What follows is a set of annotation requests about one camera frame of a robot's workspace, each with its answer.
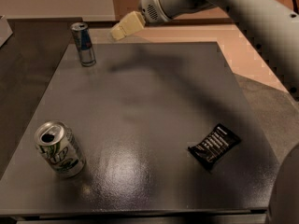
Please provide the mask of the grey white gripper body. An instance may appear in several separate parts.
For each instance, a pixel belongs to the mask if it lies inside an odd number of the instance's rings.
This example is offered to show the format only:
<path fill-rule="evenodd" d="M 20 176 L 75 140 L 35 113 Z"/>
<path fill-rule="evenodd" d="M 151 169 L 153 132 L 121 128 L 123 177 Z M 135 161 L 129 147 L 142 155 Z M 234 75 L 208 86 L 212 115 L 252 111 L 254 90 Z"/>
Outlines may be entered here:
<path fill-rule="evenodd" d="M 170 21 L 162 9 L 160 0 L 140 0 L 138 9 L 146 24 L 163 24 Z"/>

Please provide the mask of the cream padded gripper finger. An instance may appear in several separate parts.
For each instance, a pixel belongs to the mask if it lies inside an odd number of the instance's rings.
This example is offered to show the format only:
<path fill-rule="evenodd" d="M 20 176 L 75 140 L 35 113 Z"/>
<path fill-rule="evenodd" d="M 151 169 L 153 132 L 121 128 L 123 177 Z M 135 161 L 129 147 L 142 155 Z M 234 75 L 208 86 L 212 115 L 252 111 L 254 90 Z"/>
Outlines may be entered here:
<path fill-rule="evenodd" d="M 115 24 L 110 34 L 116 41 L 124 39 L 144 29 L 146 21 L 140 12 L 132 11 Z"/>

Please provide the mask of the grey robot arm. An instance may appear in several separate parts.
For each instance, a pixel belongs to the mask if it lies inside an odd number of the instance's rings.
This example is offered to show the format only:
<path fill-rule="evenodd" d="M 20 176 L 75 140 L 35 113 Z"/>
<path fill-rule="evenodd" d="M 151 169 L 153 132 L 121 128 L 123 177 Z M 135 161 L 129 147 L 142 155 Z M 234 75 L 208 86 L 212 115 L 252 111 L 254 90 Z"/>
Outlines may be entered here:
<path fill-rule="evenodd" d="M 294 100 L 299 99 L 299 14 L 276 0 L 140 0 L 110 30 L 121 40 L 146 25 L 175 17 L 222 9 L 261 55 Z M 268 205 L 265 224 L 299 224 L 299 149 L 294 147 L 281 164 Z"/>

